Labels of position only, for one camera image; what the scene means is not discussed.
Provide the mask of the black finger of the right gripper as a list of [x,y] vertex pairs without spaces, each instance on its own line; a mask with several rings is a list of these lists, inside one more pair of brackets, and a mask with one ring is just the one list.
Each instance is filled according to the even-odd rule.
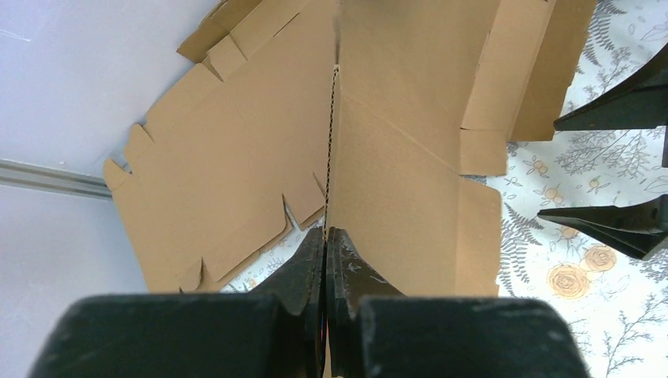
[[554,121],[556,131],[652,129],[667,124],[667,47],[617,86]]
[[636,260],[649,260],[667,252],[665,195],[625,207],[542,209],[537,216],[573,228]]

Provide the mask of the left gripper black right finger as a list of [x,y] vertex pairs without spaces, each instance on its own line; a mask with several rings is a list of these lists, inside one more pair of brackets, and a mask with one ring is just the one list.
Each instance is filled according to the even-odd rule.
[[546,302],[404,295],[339,228],[328,233],[326,257],[333,376],[587,376],[566,322]]

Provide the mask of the cardboard box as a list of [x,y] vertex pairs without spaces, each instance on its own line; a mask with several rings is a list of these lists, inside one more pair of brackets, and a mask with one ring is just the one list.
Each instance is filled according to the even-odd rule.
[[329,225],[407,295],[497,296],[509,142],[548,141],[593,1],[344,1]]

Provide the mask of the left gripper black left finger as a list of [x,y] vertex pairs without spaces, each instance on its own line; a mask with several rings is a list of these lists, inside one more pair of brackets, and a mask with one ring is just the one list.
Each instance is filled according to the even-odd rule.
[[32,377],[320,377],[324,232],[247,293],[99,295],[74,302]]

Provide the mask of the stack of flat cardboard blanks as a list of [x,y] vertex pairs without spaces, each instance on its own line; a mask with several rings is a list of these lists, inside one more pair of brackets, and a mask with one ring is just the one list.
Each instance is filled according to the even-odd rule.
[[103,175],[151,292],[220,290],[321,215],[333,1],[227,1]]

